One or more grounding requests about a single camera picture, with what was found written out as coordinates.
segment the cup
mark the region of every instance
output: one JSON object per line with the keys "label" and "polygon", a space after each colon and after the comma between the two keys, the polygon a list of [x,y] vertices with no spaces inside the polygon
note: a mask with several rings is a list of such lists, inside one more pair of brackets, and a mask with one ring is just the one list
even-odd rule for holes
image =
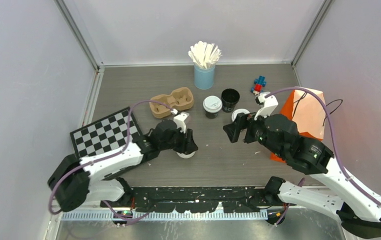
{"label": "cup", "polygon": [[195,86],[202,90],[207,90],[214,85],[214,69],[216,66],[209,69],[202,69],[198,65],[194,64]]}
{"label": "cup", "polygon": [[221,93],[221,102],[223,104],[223,111],[230,113],[235,109],[236,104],[239,102],[239,92],[233,88],[225,89]]}
{"label": "cup", "polygon": [[215,119],[219,115],[222,105],[222,101],[217,96],[207,96],[203,102],[205,116],[209,119]]}
{"label": "cup", "polygon": [[231,121],[234,122],[238,114],[249,114],[250,111],[244,109],[244,108],[239,108],[233,111],[231,114]]}

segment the gray wooden tabletop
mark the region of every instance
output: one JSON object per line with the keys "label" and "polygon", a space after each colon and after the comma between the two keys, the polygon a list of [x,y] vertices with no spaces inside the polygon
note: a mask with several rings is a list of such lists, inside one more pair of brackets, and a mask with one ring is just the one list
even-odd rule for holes
{"label": "gray wooden tabletop", "polygon": [[[258,110],[250,89],[260,75],[267,81],[265,91],[298,85],[290,64],[218,65],[214,86],[208,90],[195,87],[193,66],[108,67],[103,75],[93,120],[153,96],[188,87],[195,99],[194,106],[186,111],[191,116],[188,127],[193,129],[199,150],[189,159],[180,158],[172,150],[161,152],[158,158],[123,175],[131,186],[264,186],[271,176],[296,184],[303,174],[284,163],[270,160],[270,152],[257,142],[243,143],[245,132],[238,142],[229,142],[223,125],[232,122],[231,113],[221,111],[215,119],[205,117],[203,100],[211,95],[220,97],[227,88],[240,93],[236,109]],[[276,96],[279,106],[275,113],[280,111],[289,94]],[[144,134],[160,122],[152,115],[148,103],[138,106],[133,113]],[[307,177],[305,184],[319,183]]]}

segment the cardboard cup holder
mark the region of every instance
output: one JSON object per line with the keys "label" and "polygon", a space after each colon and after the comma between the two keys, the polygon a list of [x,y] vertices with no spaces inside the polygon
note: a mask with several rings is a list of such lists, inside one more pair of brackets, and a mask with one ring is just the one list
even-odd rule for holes
{"label": "cardboard cup holder", "polygon": [[[173,90],[170,95],[161,94],[154,96],[151,100],[161,102],[179,111],[187,110],[194,106],[194,96],[187,87]],[[157,103],[150,102],[149,107],[152,115],[158,119],[165,118],[171,114],[170,109]]]}

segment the red and blue toy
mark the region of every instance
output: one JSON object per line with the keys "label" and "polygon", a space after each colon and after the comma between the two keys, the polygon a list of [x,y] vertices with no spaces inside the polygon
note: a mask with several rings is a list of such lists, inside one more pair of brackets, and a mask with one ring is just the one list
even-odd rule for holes
{"label": "red and blue toy", "polygon": [[251,93],[255,95],[259,95],[260,93],[262,93],[263,87],[265,87],[267,84],[265,79],[265,76],[259,76],[258,78],[256,78],[254,81],[255,86],[251,88]]}

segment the checkerboard black border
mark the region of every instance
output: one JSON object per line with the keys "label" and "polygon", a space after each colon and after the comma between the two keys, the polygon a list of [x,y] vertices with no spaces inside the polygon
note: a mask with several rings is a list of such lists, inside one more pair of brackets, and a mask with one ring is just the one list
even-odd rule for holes
{"label": "checkerboard black border", "polygon": [[[89,123],[89,124],[86,125],[86,126],[82,126],[81,128],[79,128],[79,129],[77,129],[77,130],[74,130],[74,131],[70,132],[70,138],[71,138],[72,146],[73,146],[73,148],[74,148],[74,153],[75,153],[75,156],[77,157],[77,159],[80,158],[80,155],[79,155],[79,150],[77,149],[77,144],[76,144],[76,139],[74,138],[74,134],[77,133],[77,132],[80,132],[80,131],[82,131],[82,130],[84,130],[84,129],[87,129],[88,127],[90,127],[90,126],[92,126],[92,125],[95,125],[95,124],[97,124],[97,123],[99,123],[99,122],[102,122],[102,120],[109,119],[109,118],[111,118],[112,116],[115,116],[115,115],[117,115],[117,114],[119,114],[119,113],[122,113],[122,112],[124,112],[124,111],[130,111],[130,106],[125,107],[125,108],[123,108],[123,109],[121,109],[121,110],[119,110],[119,111],[116,111],[116,112],[114,112],[114,113],[112,113],[112,114],[110,114],[110,115],[108,115],[108,116],[105,116],[105,117],[103,117],[103,118],[100,118],[100,119],[98,119],[98,120],[96,120],[96,121],[93,121],[93,122]],[[139,125],[138,125],[138,122],[136,121],[135,115],[133,115],[133,112],[131,113],[131,120],[133,121],[134,125],[136,126],[136,129],[137,129],[137,132],[139,133],[139,136],[142,136],[143,133],[142,133],[142,131],[141,131],[141,128],[140,128]]]}

